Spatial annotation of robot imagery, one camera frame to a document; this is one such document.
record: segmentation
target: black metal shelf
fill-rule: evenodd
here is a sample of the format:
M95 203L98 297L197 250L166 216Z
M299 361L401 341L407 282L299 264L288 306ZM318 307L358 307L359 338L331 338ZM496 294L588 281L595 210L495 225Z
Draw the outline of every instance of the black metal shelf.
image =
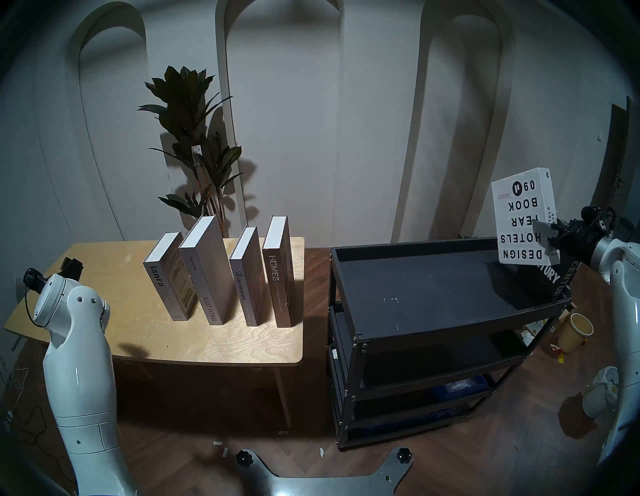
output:
M430 396L423 391L420 391L420 393L423 396ZM485 391L480 391L475 394L469 394L467 396L457 397L454 399L450 399L448 401L438 401L437 399L430 397L429 399L425 399L427 403L424 406L420 406L418 408L400 407L396 403L399 400L399 397L394 396L392 401L395 404L395 406L398 408L397 411L391 412L391 413L383 413L380 415L373 415L373 416L370 415L370 411L371 410L375 411L376 407L367 405L367 403L371 401L380 402L381 399L377 398L377 399L358 401L355 406L354 418L349 423L349 428L366 427L370 425L380 425L380 424L386 424L389 422L397 422L399 420L411 419L413 417L419 417L427 413L438 412L440 410L446 410L448 408L452 408L454 406L458 406L461 404L471 403L473 401L479 401L488 396L491 396L492 394L493 394L493 389L489 388ZM384 410L384 408L381 408L381 406L382 405L378 405L377 407L379 411Z
M327 370L338 448L468 418L569 303L524 293L498 263L495 238L334 248ZM512 329L541 319L525 347ZM500 369L494 382L489 372ZM442 385L475 376L485 389L442 395Z

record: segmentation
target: metal base plate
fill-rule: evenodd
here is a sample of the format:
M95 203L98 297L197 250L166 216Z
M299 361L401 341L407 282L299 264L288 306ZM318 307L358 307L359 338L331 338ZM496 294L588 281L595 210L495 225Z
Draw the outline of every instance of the metal base plate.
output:
M251 494L260 496L393 496L413 464L408 448L397 447L370 476L278 477L249 449L236 454L236 468Z

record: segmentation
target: gray book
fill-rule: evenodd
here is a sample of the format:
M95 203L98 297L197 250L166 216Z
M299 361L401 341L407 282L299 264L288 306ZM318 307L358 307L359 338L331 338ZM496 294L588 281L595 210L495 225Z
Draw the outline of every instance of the gray book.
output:
M269 231L262 245L262 256L267 270L276 325L291 327L294 281L289 220L286 217L271 218Z
M234 297L234 278L218 218L200 217L180 245L180 254L209 325L224 324Z
M257 228L244 228L229 263L236 280L244 320L248 326L257 326L258 311L266 286Z
M182 233L167 232L142 262L174 321L189 320L195 291L178 247Z

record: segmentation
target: shelf frame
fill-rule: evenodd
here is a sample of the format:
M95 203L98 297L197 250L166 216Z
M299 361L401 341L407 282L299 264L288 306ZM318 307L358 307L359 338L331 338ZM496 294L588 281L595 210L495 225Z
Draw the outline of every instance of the shelf frame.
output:
M462 248L460 251L489 249L493 247L495 243L495 238L488 238L443 241L430 244L437 245L433 247L433 253L446 253L453 247ZM406 243L403 244L401 249L407 253L405 256L410 256L411 253L421 249L419 246L421 244L424 243ZM358 254L370 253L368 250L371 250L372 248L375 247L363 246L339 248L338 250L340 250L341 253L345 253L345 250L350 250L348 251L349 256L356 257ZM337 434L337 446L340 450L364 444L382 442L468 420L473 414L475 414L477 409L484 404L490 396L494 395L498 388L500 388L504 382L522 365L522 363L531 354L531 351L535 349L540 340L547 334L548 330L556 323L557 318L560 316L562 311L571 303L571 298L565 297L561 300L528 308L521 312L517 312L500 319L495 319L493 321L485 321L482 323L443 330L431 330L428 332L412 333L409 335L391 336L384 339L363 340L361 335L356 332L357 327L355 326L353 318L351 317L351 312L349 311L348 294L342 284L340 264L335 248L331 251L329 265L327 372L331 378L329 381L329 392L332 404L331 409ZM340 294L340 300L337 300L338 292ZM347 333L340 332L335 315L336 311L344 312L344 319L347 324ZM391 383L388 385L363 387L364 368L367 358L371 353L375 353L377 351L393 351L412 347L429 346L432 344L450 341L452 335L455 336L455 339L465 339L479 334L490 334L491 332L520 327L525 323L535 322L544 318L547 319L547 322L535 336L529 347L527 347L526 352L521 355L509 357L490 364L483 364L477 367L469 367L459 371L438 374L436 376L400 383ZM351 338L349 342L345 342L346 336ZM333 358L332 348L336 349L338 359ZM506 369L506 371L497 381L493 381L489 376L488 390L452 399L450 401L403 410L401 412L377 415L364 419L354 419L355 405L358 401L424 390L473 376L485 375L489 372L500 369ZM344 389L343 397L340 395L340 389ZM363 436L356 439L349 438L350 428L366 428L388 422L407 420L463 404L468 404L468 408L464 410L464 413L454 417L388 433Z

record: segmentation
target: black knob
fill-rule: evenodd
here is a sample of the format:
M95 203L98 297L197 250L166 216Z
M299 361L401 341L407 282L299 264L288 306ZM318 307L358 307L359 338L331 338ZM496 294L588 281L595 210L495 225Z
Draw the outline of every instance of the black knob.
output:
M253 463L253 457L251 453L240 450L236 454L236 463L244 468L249 468L249 465Z
M43 277L43 275L37 269L27 269L24 273L24 277L22 278L22 282L24 285L40 294L44 289L44 285L47 283L47 279Z
M400 463L409 463L411 461L411 456L409 448L400 448L398 450L398 460L400 460Z

